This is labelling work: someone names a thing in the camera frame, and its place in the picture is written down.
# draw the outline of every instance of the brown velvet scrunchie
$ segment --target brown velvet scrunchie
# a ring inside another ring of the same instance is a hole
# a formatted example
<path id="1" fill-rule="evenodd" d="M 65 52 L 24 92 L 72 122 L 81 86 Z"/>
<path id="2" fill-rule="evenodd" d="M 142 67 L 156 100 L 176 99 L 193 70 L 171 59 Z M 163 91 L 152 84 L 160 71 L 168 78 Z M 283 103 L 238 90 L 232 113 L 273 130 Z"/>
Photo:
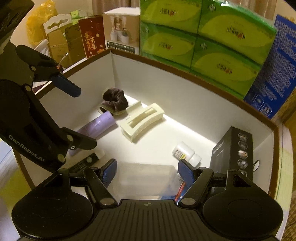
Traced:
<path id="1" fill-rule="evenodd" d="M 107 89 L 103 94 L 103 100 L 99 106 L 102 112 L 109 111 L 111 114 L 120 115 L 128 107 L 124 91 L 117 88 Z"/>

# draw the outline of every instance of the black box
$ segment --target black box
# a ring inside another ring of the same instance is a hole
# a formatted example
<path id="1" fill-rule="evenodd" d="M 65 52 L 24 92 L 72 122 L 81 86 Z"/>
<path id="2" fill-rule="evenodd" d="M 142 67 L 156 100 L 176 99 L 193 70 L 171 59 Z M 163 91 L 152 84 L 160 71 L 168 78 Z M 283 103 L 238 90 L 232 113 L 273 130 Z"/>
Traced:
<path id="1" fill-rule="evenodd" d="M 230 127 L 219 143 L 213 148 L 210 169 L 214 173 L 226 174 L 228 169 L 239 170 L 253 180 L 253 139 L 248 132 Z M 215 188 L 216 192 L 224 188 Z"/>

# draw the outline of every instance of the bottle label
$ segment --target bottle label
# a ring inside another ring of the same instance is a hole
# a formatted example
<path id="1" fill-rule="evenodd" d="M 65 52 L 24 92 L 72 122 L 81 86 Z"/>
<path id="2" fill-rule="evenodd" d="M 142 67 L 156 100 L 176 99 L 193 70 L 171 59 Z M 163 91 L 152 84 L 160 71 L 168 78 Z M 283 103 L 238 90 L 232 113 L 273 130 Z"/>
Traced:
<path id="1" fill-rule="evenodd" d="M 181 159 L 185 159 L 186 158 L 186 155 L 179 151 L 178 149 L 174 152 L 174 157 L 176 157 L 178 160 L 181 160 Z"/>

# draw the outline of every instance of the purple tube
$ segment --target purple tube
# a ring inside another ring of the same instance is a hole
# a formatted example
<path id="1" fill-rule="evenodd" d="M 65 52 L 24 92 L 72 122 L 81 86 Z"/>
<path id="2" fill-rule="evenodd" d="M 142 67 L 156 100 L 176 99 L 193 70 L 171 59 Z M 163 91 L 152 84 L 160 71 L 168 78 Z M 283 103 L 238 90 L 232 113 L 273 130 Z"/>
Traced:
<path id="1" fill-rule="evenodd" d="M 100 134 L 106 131 L 109 127 L 115 124 L 115 119 L 109 111 L 103 113 L 99 117 L 95 118 L 91 122 L 87 123 L 84 127 L 80 128 L 77 132 L 88 137 L 96 139 Z M 77 151 L 69 150 L 69 154 L 74 156 Z"/>

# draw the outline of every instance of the white tube cap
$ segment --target white tube cap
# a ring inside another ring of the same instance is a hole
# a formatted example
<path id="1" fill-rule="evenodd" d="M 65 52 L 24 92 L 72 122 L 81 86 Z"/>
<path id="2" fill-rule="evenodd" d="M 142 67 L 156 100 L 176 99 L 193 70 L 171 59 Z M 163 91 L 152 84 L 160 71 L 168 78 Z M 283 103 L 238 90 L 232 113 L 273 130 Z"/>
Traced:
<path id="1" fill-rule="evenodd" d="M 200 163 L 201 159 L 202 158 L 198 154 L 194 154 L 192 158 L 190 158 L 189 163 L 196 167 Z"/>

